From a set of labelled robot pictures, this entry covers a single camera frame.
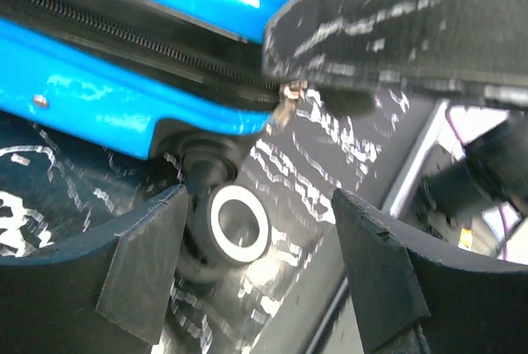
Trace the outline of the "silver zipper pull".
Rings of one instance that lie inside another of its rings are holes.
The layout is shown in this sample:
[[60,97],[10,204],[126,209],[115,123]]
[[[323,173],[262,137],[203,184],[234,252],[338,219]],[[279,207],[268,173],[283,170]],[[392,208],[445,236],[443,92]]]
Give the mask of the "silver zipper pull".
[[282,130],[286,127],[291,117],[295,114],[299,102],[304,100],[304,94],[308,87],[308,82],[305,80],[295,80],[281,86],[280,102],[271,117],[271,126],[273,128]]

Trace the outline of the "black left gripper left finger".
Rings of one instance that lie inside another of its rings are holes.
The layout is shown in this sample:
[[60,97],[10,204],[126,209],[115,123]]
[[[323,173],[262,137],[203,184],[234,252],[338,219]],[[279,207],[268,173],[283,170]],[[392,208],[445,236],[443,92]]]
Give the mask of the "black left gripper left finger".
[[148,353],[161,337],[186,223],[172,186],[28,257],[1,260],[4,353]]

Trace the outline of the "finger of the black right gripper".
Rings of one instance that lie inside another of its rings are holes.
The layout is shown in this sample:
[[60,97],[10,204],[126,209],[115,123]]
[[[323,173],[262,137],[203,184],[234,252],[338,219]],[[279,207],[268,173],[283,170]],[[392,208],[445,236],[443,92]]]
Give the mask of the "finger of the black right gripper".
[[266,25],[262,71],[348,91],[524,98],[527,0],[287,0]]

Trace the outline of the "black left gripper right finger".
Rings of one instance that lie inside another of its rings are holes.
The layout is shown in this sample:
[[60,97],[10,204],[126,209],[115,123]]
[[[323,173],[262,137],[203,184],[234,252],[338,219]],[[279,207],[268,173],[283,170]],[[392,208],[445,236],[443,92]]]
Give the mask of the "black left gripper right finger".
[[526,352],[526,266],[457,248],[349,191],[332,208],[365,352]]

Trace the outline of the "blue suitcase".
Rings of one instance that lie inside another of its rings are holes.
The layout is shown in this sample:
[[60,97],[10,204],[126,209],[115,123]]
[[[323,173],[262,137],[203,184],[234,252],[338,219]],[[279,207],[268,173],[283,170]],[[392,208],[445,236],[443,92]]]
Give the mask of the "blue suitcase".
[[286,1],[1,0],[1,108],[138,159],[172,153],[211,199],[278,105],[262,42]]

